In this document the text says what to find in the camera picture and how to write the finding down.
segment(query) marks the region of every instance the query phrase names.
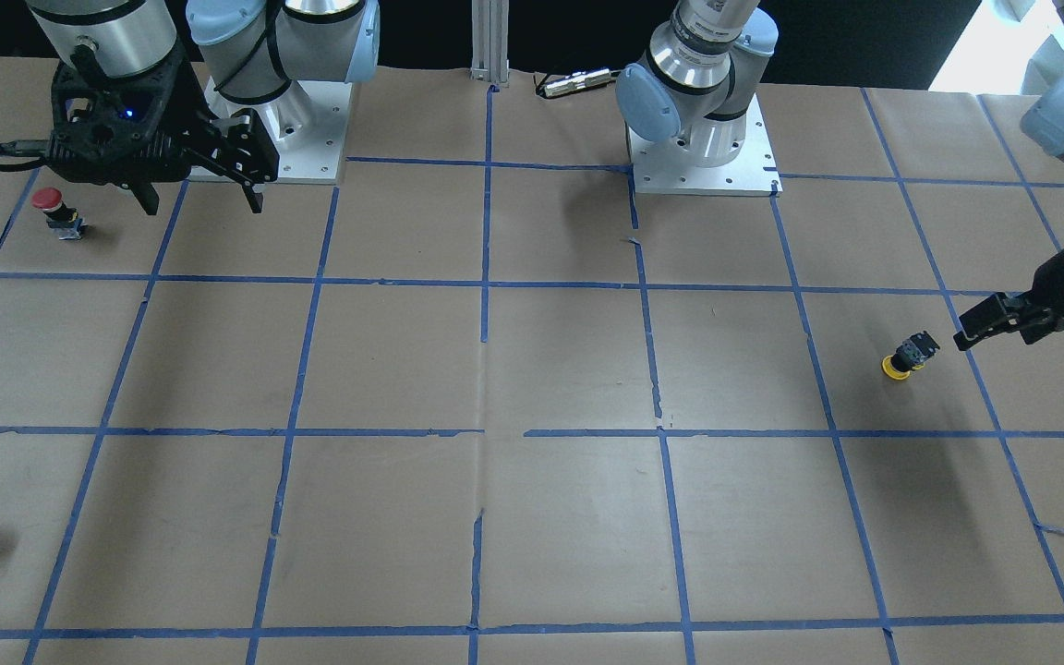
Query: small component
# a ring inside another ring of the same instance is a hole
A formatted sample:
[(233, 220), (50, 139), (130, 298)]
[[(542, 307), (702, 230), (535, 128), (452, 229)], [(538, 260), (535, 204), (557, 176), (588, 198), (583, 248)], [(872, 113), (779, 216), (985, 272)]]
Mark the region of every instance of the small component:
[(55, 186), (46, 186), (31, 195), (31, 205), (47, 216), (47, 227), (61, 240), (79, 240), (84, 227), (84, 219), (76, 207), (64, 203), (64, 194)]
[(545, 74), (544, 80), (541, 81), (539, 85), (536, 85), (535, 92), (545, 100), (552, 100), (554, 97), (565, 97), (565, 95), (580, 93), (583, 89), (603, 87), (613, 81), (613, 77), (615, 77), (615, 72), (610, 71), (609, 67), (594, 71), (573, 72), (564, 79), (552, 81), (552, 83), (548, 83), (549, 76)]
[(930, 333), (919, 332), (900, 344), (898, 350), (881, 361), (881, 369), (895, 382), (903, 382), (914, 371), (926, 366), (926, 361), (938, 353), (938, 344)]

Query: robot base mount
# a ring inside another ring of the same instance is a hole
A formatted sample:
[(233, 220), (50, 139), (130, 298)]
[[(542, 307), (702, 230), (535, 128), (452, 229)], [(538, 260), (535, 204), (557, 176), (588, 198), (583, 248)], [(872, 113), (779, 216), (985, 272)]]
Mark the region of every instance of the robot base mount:
[[(297, 81), (304, 92), (304, 109), (283, 109), (279, 101), (255, 106), (266, 118), (269, 133), (280, 155), (278, 181), (286, 184), (334, 185), (340, 181), (347, 144), (347, 122), (351, 117), (353, 83), (330, 81)], [(236, 104), (225, 100), (215, 89), (215, 80), (207, 80), (203, 92), (207, 106), (219, 117), (231, 115)], [(286, 119), (279, 116), (301, 115), (297, 131), (282, 130)], [(189, 180), (218, 182), (214, 173), (202, 168), (192, 170)]]
[(727, 165), (694, 165), (676, 139), (650, 143), (627, 128), (634, 190), (642, 194), (704, 194), (713, 197), (769, 197), (782, 193), (774, 149), (758, 100), (746, 111), (748, 134), (738, 155)]

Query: black cable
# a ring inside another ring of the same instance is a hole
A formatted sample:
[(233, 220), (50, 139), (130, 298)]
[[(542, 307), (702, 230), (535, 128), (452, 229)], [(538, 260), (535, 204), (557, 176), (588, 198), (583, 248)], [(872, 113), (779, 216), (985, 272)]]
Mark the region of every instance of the black cable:
[(240, 60), (240, 64), (236, 65), (236, 68), (225, 77), (223, 81), (216, 83), (216, 93), (223, 92), (225, 87), (228, 87), (229, 83), (232, 83), (233, 79), (239, 72), (245, 71), (245, 67), (249, 66), (250, 62), (253, 62), (253, 57), (256, 55), (257, 51), (262, 50), (263, 44), (269, 38), (269, 34), (277, 30), (278, 24), (278, 12), (282, 11), (282, 0), (269, 0), (269, 3), (265, 7), (265, 29), (262, 30), (262, 34), (257, 35), (256, 41), (253, 43), (252, 49), (249, 49), (249, 53), (246, 53), (244, 59)]
[(46, 140), (12, 140), (9, 144), (0, 144), (0, 157), (35, 157), (26, 163), (11, 165), (0, 163), (0, 172), (21, 172), (39, 168), (47, 164), (46, 153)]

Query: aluminum base plate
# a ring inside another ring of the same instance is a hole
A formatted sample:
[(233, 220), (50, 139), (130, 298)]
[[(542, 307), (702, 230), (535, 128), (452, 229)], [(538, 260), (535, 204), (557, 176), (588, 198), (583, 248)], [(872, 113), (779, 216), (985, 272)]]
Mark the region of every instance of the aluminum base plate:
[[(347, 121), (351, 117), (351, 94), (354, 84), (329, 81), (300, 81), (301, 87), (313, 101), (314, 123), (295, 136), (277, 143), (278, 182), (296, 184), (336, 185), (343, 172), (344, 143)], [(220, 117), (228, 117), (225, 101), (215, 92), (215, 81), (207, 80), (204, 100)], [(195, 167), (188, 180), (199, 182), (228, 182), (209, 169)]]
[(670, 139), (651, 144), (627, 128), (634, 192), (712, 197), (769, 197), (772, 193), (781, 193), (782, 182), (757, 97), (750, 102), (746, 116), (748, 131), (742, 150), (735, 160), (720, 167), (687, 164), (683, 148)]

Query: black background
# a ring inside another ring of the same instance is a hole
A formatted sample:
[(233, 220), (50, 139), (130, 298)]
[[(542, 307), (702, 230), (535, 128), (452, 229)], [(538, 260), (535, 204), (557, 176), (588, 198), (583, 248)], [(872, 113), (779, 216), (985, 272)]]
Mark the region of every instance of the black background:
[[(185, 0), (166, 0), (185, 43)], [(510, 62), (568, 73), (637, 60), (676, 0), (511, 0)], [(780, 27), (764, 81), (925, 89), (979, 0), (763, 0)], [(470, 64), (470, 0), (381, 0), (381, 64)], [(54, 56), (22, 0), (0, 0), (0, 55)], [(199, 52), (193, 49), (193, 59)]]

